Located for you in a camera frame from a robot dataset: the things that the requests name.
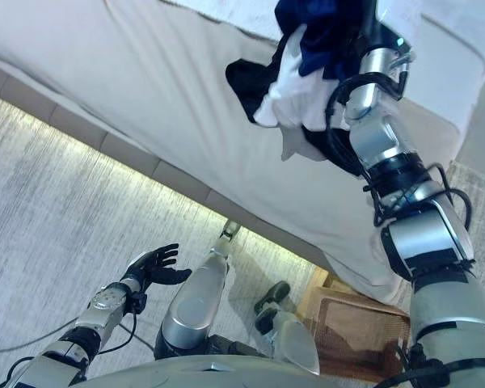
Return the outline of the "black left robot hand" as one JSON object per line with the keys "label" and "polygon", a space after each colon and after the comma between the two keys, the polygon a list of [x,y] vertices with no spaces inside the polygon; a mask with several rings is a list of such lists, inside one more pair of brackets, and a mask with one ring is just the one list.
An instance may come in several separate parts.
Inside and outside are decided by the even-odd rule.
{"label": "black left robot hand", "polygon": [[172,243],[140,254],[127,268],[121,280],[131,279],[145,292],[152,284],[179,285],[192,274],[192,270],[175,269],[179,244]]}

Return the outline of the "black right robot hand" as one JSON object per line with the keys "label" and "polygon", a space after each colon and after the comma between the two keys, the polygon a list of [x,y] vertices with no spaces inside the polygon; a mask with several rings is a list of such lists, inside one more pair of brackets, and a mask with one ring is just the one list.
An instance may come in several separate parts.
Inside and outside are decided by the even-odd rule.
{"label": "black right robot hand", "polygon": [[411,45],[406,39],[377,19],[377,1],[363,1],[362,6],[363,19],[357,43],[360,56],[374,49],[391,49],[399,54],[411,50]]}

